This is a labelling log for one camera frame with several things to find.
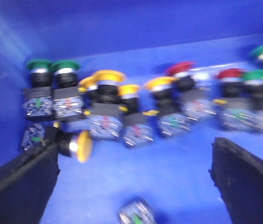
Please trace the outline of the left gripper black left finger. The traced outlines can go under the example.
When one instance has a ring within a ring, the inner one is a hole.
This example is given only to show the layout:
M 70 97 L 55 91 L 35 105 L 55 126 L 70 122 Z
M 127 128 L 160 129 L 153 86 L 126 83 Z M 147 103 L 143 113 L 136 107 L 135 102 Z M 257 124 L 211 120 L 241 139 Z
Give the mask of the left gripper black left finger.
M 44 140 L 0 167 L 0 224 L 38 224 L 55 188 L 57 136 L 47 127 Z

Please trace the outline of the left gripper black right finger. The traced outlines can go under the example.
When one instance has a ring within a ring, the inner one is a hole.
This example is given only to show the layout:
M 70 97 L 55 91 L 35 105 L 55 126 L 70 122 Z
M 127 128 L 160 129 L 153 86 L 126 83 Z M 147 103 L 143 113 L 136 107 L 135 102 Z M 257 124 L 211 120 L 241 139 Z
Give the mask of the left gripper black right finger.
M 226 138 L 212 144 L 209 170 L 234 224 L 263 224 L 263 160 Z

